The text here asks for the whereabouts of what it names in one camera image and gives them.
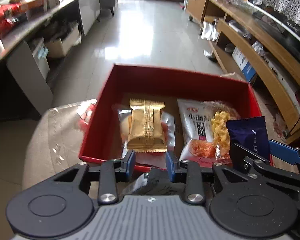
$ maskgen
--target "shelf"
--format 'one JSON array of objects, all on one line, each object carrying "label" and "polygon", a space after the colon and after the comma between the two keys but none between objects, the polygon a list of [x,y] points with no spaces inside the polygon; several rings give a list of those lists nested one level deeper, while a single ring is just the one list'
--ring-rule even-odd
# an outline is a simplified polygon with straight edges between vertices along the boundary
[{"label": "shelf", "polygon": [[212,51],[225,74],[235,72],[239,74],[244,80],[246,80],[237,63],[228,53],[226,53],[223,49],[218,47],[214,41],[208,41],[208,43],[212,48]]},{"label": "shelf", "polygon": [[[299,113],[286,90],[278,81],[272,70],[268,67],[267,63],[257,54],[257,52],[255,52],[252,46],[234,29],[232,29],[225,21],[218,21],[217,30],[227,36],[227,38],[235,46],[237,46],[249,60],[250,64],[253,66],[258,76],[264,82],[278,108],[280,109],[280,112],[287,124],[288,129],[292,129],[295,122],[299,119]],[[299,128],[300,122],[294,128],[292,133]]]},{"label": "shelf", "polygon": [[244,26],[257,40],[259,40],[282,66],[291,74],[300,86],[300,63],[274,38],[272,38],[254,20],[253,16],[241,9],[225,2],[224,0],[208,0],[222,9],[232,19]]}]

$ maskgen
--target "dark blue wrapper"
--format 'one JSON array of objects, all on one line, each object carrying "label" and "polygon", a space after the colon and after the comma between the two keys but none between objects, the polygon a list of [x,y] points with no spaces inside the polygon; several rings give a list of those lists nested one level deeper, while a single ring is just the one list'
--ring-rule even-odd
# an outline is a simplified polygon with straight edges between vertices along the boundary
[{"label": "dark blue wrapper", "polygon": [[226,123],[230,143],[239,143],[247,149],[269,160],[269,140],[264,116],[229,120]]}]

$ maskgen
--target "gold wrapper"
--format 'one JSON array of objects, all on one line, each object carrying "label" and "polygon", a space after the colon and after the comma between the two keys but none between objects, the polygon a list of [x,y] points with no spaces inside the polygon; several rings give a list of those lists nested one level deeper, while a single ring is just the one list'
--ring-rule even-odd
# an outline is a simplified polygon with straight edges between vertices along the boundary
[{"label": "gold wrapper", "polygon": [[136,152],[166,152],[160,112],[164,102],[130,99],[130,107],[132,120],[127,149]]}]

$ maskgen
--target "gray ribbed panel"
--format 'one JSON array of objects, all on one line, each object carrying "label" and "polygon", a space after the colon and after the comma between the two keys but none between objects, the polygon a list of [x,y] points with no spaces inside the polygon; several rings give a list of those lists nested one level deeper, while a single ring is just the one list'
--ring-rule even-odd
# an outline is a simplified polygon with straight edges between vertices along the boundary
[{"label": "gray ribbed panel", "polygon": [[[179,196],[149,198],[127,195],[119,204],[102,206],[89,225],[64,240],[243,239],[220,229],[203,207],[185,204]],[[287,235],[276,239],[292,240]]]}]

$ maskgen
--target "countertop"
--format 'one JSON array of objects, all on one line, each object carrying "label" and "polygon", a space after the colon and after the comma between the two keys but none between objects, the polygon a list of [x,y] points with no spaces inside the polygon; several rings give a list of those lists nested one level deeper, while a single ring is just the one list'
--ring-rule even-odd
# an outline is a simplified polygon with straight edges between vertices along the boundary
[{"label": "countertop", "polygon": [[0,52],[0,61],[5,59],[7,55],[35,28],[39,27],[43,22],[49,20],[65,6],[74,2],[75,0],[60,0],[60,4],[55,8],[47,11],[45,14],[38,15],[30,21],[24,22],[9,32],[1,39],[4,50]]}]

